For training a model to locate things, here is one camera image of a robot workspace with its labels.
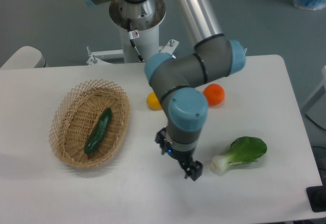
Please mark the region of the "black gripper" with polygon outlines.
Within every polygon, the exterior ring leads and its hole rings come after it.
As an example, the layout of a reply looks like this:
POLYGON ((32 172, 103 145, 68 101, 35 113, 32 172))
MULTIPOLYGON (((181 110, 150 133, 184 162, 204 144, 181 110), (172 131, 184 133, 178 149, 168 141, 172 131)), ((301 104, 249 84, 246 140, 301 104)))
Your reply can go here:
POLYGON ((202 175, 203 164, 197 160, 193 160, 193 153, 197 146, 197 141, 190 144, 181 144, 174 141, 167 133, 167 129, 163 128, 156 134, 155 142, 159 144, 162 155, 167 153, 179 162, 181 168, 184 170, 185 179, 191 178, 193 181, 196 181, 202 175))

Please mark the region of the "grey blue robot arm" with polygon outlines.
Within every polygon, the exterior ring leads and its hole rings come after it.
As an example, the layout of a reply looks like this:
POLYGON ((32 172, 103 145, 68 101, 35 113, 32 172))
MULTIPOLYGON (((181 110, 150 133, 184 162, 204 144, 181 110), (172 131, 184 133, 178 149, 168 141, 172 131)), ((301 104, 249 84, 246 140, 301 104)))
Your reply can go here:
POLYGON ((176 159, 185 176, 197 180, 202 163, 193 160, 207 118, 208 102, 197 87, 240 71, 244 48, 227 40, 209 0, 174 0, 188 29, 194 53, 173 58, 175 41, 159 48, 159 25, 166 8, 163 0, 85 0, 90 6, 109 3, 118 27, 126 63, 142 62, 150 87, 168 119, 156 135, 161 152, 176 159))

